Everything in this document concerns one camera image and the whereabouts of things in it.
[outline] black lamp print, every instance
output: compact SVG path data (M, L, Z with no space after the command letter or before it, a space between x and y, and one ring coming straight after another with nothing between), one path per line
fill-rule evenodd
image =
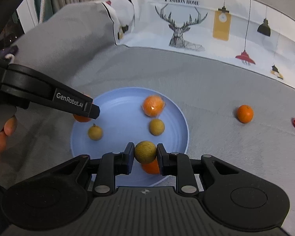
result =
M155 6L155 10L161 19L163 19L169 23L169 25L168 25L169 28L174 31L174 34L169 42L169 46L175 47L175 48L183 48L183 49L190 50L190 51L204 51L205 49L202 45L195 44L195 43L184 40L183 33L189 31L190 26L201 24L206 19L208 14L206 14L203 18L201 18L201 13L195 7L195 9L198 13L198 17L194 21L192 21L191 15L189 15L189 21L185 22L183 24L183 26L178 27L175 24L175 20L173 20L171 18L171 12L168 15L168 17L164 13L164 9L166 8L167 5L168 4L166 4L163 8L161 8L160 12L157 10L156 6Z
M269 27L268 20L266 19L266 17L264 18L263 23L258 27L257 31L266 36L271 35L271 29Z

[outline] metal pin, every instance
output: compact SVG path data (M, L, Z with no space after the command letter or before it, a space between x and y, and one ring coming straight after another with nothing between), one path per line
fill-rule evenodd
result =
M197 191L197 188L195 188L192 185L185 185L182 187L182 191L186 194L192 194L195 193Z
M98 185L94 188L94 190L99 194L105 194L110 191L110 188L107 185Z

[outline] tangerine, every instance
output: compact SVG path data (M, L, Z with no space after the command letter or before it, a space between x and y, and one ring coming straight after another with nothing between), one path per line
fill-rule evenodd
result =
M88 117L84 117L84 116L80 116L80 115L76 115L73 114L74 119L76 119L78 122L89 122L91 120L91 118Z
M164 107L165 102L158 95L148 96L142 104L142 109L144 113L149 117L159 116Z
M254 117L254 111L249 105L242 105L237 109L237 118L242 123L248 123Z
M159 174L159 164L157 163L157 158L148 164L141 164L143 170L148 174L156 175Z

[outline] pendant lamp print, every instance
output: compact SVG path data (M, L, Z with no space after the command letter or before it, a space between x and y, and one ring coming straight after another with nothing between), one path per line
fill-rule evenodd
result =
M191 15L189 15L189 20L184 22L183 26L179 27L175 24L175 20L171 18L171 12L168 16L164 13L164 9L167 5L168 3L163 8L161 8L160 11L158 11L157 7L155 6L155 10L159 17L167 21L169 23L169 28L174 31L173 36L169 42L169 46L175 48L183 48L189 51L204 51L205 48L202 45L184 40L183 33L189 31L191 26L201 24L206 19L208 13L203 18L201 18L201 13L197 10L196 7L194 7L198 13L197 17L192 20Z
M251 9L251 0L250 0L250 4L249 4L249 16L248 16L247 30L246 30L246 36L245 36L245 47L244 47L244 51L240 55L238 55L238 56L235 57L237 59L240 59L243 64L249 65L249 66L250 66L250 64L256 64L249 57L248 53L246 52L246 39L247 39L248 26L249 26L249 21L250 21L250 9Z
M279 38L280 38L280 34L279 34L279 37L277 39L277 46L279 44ZM275 47L275 52L274 52L274 56L273 56L273 59L275 60L275 55L277 53L277 46ZM278 68L275 66L275 64L272 66L272 69L270 70L270 73L275 75L277 78L280 78L283 80L283 75L280 74Z
M269 23L268 23L268 20L266 19L266 17L264 18L263 23L258 27L257 31L261 34L266 35L266 36L271 35L271 29L269 27Z
M222 8L215 11L213 38L228 41L230 30L231 14L225 8L225 0Z
M270 71L271 74L275 75L277 78L280 78L283 80L283 75L280 74L279 70L275 65L272 66L272 70Z

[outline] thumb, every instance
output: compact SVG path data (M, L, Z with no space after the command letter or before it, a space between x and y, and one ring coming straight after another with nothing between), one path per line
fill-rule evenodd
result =
M4 133L7 136L11 136L14 133L17 125L18 125L18 121L14 115L12 118L7 120L7 122L5 123L4 128L3 128Z

